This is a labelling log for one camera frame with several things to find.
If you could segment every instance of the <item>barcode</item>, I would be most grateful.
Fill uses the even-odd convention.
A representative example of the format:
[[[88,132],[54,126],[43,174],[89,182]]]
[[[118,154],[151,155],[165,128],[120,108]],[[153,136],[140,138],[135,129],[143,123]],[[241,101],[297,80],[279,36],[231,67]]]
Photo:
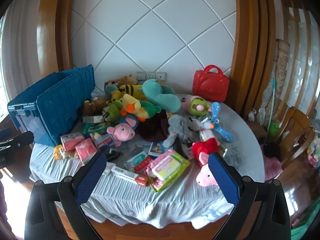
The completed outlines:
[[[115,170],[116,170],[116,171],[119,171],[119,172],[124,172],[124,170],[119,169],[119,168],[117,168],[117,167],[115,168]]]

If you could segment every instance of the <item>sunlight on floor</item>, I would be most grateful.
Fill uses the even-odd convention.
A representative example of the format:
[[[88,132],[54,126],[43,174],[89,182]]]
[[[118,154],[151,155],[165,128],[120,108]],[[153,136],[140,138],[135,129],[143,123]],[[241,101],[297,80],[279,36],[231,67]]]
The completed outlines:
[[[5,174],[1,182],[4,186],[4,197],[8,207],[6,215],[12,232],[16,236],[24,237],[24,224],[31,192],[18,182],[14,183]]]

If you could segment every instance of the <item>table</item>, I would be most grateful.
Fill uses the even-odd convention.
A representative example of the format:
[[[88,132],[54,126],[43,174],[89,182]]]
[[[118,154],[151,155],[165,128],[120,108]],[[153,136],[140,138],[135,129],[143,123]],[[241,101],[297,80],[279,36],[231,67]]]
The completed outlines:
[[[186,115],[185,110],[177,114]],[[264,164],[259,144],[247,124],[228,106],[221,104],[219,119],[224,129],[234,135],[234,142],[225,143],[228,153],[225,160],[238,172],[250,176],[257,182],[264,182]],[[115,163],[123,162],[141,150],[147,150],[150,143],[138,135],[122,143],[119,149],[123,156]],[[31,179],[42,179],[45,183],[61,181],[67,175],[74,175],[80,168],[79,160],[53,159],[53,147],[35,144],[30,169]],[[126,223],[148,223],[163,228],[170,223],[191,222],[196,229],[202,228],[229,214],[233,208],[227,203],[218,186],[201,187],[196,183],[200,167],[193,160],[183,175],[169,188],[154,193],[150,187],[143,188],[112,174],[103,174],[92,192],[89,201],[82,204],[84,212],[96,220],[110,219],[118,225]]]

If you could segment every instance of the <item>red suitcase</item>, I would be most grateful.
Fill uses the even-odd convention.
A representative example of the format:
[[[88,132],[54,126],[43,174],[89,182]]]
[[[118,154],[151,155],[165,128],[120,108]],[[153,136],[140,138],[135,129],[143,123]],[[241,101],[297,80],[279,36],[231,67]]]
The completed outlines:
[[[210,72],[215,68],[218,73]],[[193,78],[192,94],[206,100],[223,102],[226,100],[229,78],[215,65],[208,65],[204,70],[197,70]]]

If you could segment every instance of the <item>suitcase handle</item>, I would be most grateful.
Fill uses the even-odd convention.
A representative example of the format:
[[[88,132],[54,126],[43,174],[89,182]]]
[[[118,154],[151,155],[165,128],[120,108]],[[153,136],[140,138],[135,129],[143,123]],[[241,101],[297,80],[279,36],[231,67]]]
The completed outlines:
[[[215,68],[218,71],[218,74],[220,76],[223,76],[223,72],[220,68],[218,68],[216,65],[208,65],[204,68],[204,72],[209,73],[211,69]]]

